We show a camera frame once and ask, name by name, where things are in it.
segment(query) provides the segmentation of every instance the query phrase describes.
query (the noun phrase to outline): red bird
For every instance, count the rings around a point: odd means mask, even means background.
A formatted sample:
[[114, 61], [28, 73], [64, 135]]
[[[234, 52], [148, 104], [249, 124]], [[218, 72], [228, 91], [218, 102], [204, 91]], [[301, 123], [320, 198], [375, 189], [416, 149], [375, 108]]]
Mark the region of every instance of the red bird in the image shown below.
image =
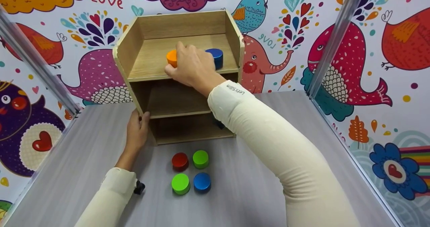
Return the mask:
[[424, 9], [404, 21], [388, 23], [392, 11], [385, 12], [387, 22], [382, 36], [382, 53], [388, 62], [385, 70], [396, 67], [403, 70], [421, 70], [430, 66], [430, 8]]
[[[67, 37], [62, 33], [57, 33], [59, 41], [51, 41], [28, 26], [20, 23], [17, 23], [17, 25], [49, 66], [53, 66], [55, 69], [57, 67], [61, 68], [57, 63], [63, 60], [64, 52], [62, 42], [66, 41]], [[3, 40], [2, 37], [0, 37], [0, 42], [4, 48], [8, 49], [9, 52], [12, 53], [14, 57], [22, 61], [17, 53], [6, 41]]]

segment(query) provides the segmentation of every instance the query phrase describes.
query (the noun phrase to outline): purple owl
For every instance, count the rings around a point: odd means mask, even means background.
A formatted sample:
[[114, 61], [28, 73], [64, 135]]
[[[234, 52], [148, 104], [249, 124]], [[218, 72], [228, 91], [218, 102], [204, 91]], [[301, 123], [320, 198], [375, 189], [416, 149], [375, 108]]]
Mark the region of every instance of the purple owl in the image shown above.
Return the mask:
[[31, 177], [64, 128], [43, 95], [31, 104], [18, 86], [0, 81], [0, 161], [11, 172]]

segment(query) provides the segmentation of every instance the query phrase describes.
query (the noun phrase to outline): cartoon elephant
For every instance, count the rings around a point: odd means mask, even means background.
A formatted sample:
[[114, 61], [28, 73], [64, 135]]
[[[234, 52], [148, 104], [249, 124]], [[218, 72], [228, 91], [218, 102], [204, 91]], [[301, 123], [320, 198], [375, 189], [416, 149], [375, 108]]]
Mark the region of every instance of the cartoon elephant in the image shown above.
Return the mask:
[[263, 91], [266, 74], [276, 74], [284, 69], [290, 61], [293, 50], [287, 51], [287, 58], [280, 65], [273, 65], [267, 58], [263, 46], [250, 36], [243, 36], [245, 55], [243, 58], [243, 73], [241, 85], [253, 94]]

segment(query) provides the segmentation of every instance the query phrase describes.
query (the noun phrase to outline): blue bird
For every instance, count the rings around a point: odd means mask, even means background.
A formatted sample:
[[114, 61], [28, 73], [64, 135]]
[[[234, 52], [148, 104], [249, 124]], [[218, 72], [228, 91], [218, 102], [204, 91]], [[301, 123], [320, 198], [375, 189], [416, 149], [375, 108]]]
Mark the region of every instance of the blue bird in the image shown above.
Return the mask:
[[258, 28], [266, 17], [267, 1], [241, 0], [231, 14], [241, 33], [246, 34]]

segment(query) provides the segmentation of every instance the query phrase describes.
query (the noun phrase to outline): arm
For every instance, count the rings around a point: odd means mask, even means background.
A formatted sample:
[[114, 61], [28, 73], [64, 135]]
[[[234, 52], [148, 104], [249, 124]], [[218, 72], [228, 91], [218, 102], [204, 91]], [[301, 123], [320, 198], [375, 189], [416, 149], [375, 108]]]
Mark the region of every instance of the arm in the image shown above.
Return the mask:
[[75, 227], [115, 227], [118, 224], [135, 190], [137, 179], [131, 170], [147, 137], [149, 113], [141, 118], [137, 110], [133, 111], [127, 125], [124, 151], [116, 166], [107, 172]]
[[241, 85], [217, 74], [210, 54], [181, 42], [176, 51], [178, 67], [167, 65], [166, 73], [208, 97], [215, 118], [243, 138], [279, 178], [288, 227], [359, 226], [324, 156], [304, 135]]

